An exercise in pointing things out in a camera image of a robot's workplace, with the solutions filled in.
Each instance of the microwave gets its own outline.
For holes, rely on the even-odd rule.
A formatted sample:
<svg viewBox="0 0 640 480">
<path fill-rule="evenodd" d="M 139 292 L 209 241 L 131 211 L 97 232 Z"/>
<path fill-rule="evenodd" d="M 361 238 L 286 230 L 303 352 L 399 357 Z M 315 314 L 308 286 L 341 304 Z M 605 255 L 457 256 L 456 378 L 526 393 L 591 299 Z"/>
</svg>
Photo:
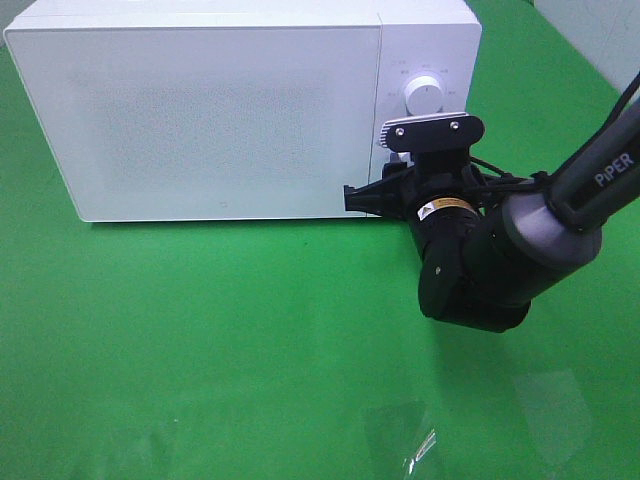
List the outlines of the microwave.
<svg viewBox="0 0 640 480">
<path fill-rule="evenodd" d="M 463 111 L 463 0 L 38 0 L 4 31 L 80 219 L 334 218 L 382 124 Z"/>
</svg>

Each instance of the black robotic arm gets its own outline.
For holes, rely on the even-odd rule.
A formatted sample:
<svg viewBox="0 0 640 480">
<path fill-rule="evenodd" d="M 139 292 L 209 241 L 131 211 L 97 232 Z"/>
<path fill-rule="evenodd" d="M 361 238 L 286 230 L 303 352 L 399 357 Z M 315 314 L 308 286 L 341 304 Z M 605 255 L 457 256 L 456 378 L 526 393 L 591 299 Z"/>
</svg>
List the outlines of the black robotic arm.
<svg viewBox="0 0 640 480">
<path fill-rule="evenodd" d="M 607 218 L 640 196 L 640 85 L 556 172 L 514 177 L 470 155 L 484 126 L 466 113 L 386 122 L 382 180 L 344 187 L 345 208 L 405 220 L 423 262 L 424 315 L 503 332 L 531 299 L 592 261 Z M 413 165 L 400 160 L 409 153 Z M 498 176 L 481 173 L 477 165 Z"/>
</svg>

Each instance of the black cable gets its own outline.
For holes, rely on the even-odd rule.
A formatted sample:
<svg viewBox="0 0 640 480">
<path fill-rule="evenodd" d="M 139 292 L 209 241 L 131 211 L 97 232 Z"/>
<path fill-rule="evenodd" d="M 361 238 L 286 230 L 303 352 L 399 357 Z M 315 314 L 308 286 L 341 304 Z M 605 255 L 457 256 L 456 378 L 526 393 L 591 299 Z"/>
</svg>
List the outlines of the black cable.
<svg viewBox="0 0 640 480">
<path fill-rule="evenodd" d="M 470 157 L 470 159 L 476 165 L 480 165 L 481 167 L 484 167 L 487 170 L 491 170 L 493 173 L 497 173 L 501 177 L 510 177 L 510 176 L 512 176 L 509 172 L 505 172 L 501 168 L 498 168 L 498 167 L 496 167 L 495 165 L 493 165 L 493 164 L 491 164 L 489 162 L 485 162 L 484 160 L 480 160 L 479 158 L 476 158 L 476 157 Z"/>
</svg>

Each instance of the green backdrop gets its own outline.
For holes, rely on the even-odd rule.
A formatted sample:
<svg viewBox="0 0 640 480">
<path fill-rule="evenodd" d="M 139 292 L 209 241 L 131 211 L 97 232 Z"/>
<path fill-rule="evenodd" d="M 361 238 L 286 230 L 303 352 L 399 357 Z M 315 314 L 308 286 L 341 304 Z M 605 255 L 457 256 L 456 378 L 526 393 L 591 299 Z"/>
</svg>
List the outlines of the green backdrop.
<svg viewBox="0 0 640 480">
<path fill-rule="evenodd" d="M 617 94 L 470 3 L 473 152 L 552 170 Z M 0 127 L 0 478 L 640 477 L 639 204 L 496 335 L 420 315 L 401 223 L 80 222 L 6 49 Z"/>
</svg>

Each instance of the yellow label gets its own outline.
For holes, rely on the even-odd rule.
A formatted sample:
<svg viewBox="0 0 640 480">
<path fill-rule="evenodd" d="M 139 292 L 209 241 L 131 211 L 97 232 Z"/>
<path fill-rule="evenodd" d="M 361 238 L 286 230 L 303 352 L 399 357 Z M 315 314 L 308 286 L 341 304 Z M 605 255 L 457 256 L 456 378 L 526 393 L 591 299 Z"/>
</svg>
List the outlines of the yellow label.
<svg viewBox="0 0 640 480">
<path fill-rule="evenodd" d="M 461 198 L 442 197 L 431 200 L 430 202 L 427 202 L 422 207 L 420 207 L 420 209 L 418 210 L 418 218 L 420 219 L 420 221 L 422 221 L 436 210 L 447 207 L 464 208 L 475 213 L 474 208 L 469 204 L 469 202 L 465 202 Z"/>
</svg>

